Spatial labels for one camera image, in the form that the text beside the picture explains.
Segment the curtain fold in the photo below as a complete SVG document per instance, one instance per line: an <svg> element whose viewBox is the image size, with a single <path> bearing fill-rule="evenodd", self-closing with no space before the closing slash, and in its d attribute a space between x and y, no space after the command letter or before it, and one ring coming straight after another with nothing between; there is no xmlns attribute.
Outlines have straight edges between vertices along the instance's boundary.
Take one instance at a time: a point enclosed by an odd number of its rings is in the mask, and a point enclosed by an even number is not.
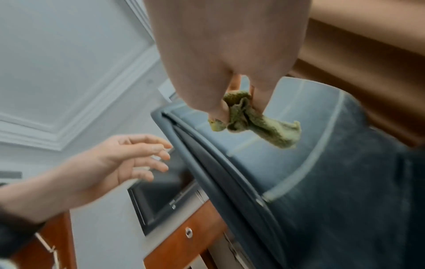
<svg viewBox="0 0 425 269"><path fill-rule="evenodd" d="M425 137L425 1L314 0L291 76L355 96L409 146Z"/></svg>

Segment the monitor screen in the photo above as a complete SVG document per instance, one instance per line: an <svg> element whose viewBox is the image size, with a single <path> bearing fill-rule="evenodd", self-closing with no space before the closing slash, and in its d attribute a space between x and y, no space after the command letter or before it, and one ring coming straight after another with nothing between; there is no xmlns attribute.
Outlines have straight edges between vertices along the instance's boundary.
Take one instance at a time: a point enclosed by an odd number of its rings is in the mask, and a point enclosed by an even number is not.
<svg viewBox="0 0 425 269"><path fill-rule="evenodd" d="M195 183L177 151L171 151L170 157L165 161L167 172L152 170L154 181L138 181L128 189L145 234L175 211L177 202L187 196Z"/></svg>

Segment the crown molding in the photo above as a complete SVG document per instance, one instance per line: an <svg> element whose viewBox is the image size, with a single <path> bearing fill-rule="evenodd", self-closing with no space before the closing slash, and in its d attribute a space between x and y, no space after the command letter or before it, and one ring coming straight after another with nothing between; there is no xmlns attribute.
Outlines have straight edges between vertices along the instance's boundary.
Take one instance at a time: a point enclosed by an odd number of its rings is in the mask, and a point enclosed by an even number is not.
<svg viewBox="0 0 425 269"><path fill-rule="evenodd" d="M108 73L109 76L105 76L99 84L103 87L89 90L90 94L77 102L57 125L41 125L12 115L0 114L0 143L53 151L63 150L160 60L155 45L136 57L128 58L130 59L125 61L126 64L119 64L126 66L122 72Z"/></svg>
<svg viewBox="0 0 425 269"><path fill-rule="evenodd" d="M131 10L136 14L139 21L143 24L148 34L151 36L153 40L154 35L152 34L151 23L149 22L149 18L147 16L147 11L143 0L125 0L127 4L130 6Z"/></svg>

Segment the person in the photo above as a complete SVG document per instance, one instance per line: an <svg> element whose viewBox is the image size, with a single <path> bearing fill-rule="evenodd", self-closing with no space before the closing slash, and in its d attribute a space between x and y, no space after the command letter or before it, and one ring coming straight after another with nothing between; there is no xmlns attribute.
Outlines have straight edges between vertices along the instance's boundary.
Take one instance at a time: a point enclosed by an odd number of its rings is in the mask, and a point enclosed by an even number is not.
<svg viewBox="0 0 425 269"><path fill-rule="evenodd" d="M213 120L228 122L222 101L250 79L263 112L301 48L311 0L145 0L164 67L177 94ZM0 257L18 250L46 220L88 204L132 178L153 180L171 145L152 135L114 136L45 174L0 187Z"/></svg>

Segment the rag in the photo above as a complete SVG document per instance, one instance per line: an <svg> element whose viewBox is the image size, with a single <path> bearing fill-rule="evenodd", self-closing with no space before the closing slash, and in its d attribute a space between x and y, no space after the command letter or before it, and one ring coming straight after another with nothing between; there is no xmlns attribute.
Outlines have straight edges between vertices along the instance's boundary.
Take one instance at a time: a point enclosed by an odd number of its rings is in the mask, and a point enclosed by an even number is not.
<svg viewBox="0 0 425 269"><path fill-rule="evenodd" d="M219 120L209 120L211 130L232 133L251 130L259 137L278 148L294 148L301 138L301 125L298 121L289 123L270 119L258 113L251 106L251 95L247 91L232 91L224 95L229 106L230 121L226 125Z"/></svg>

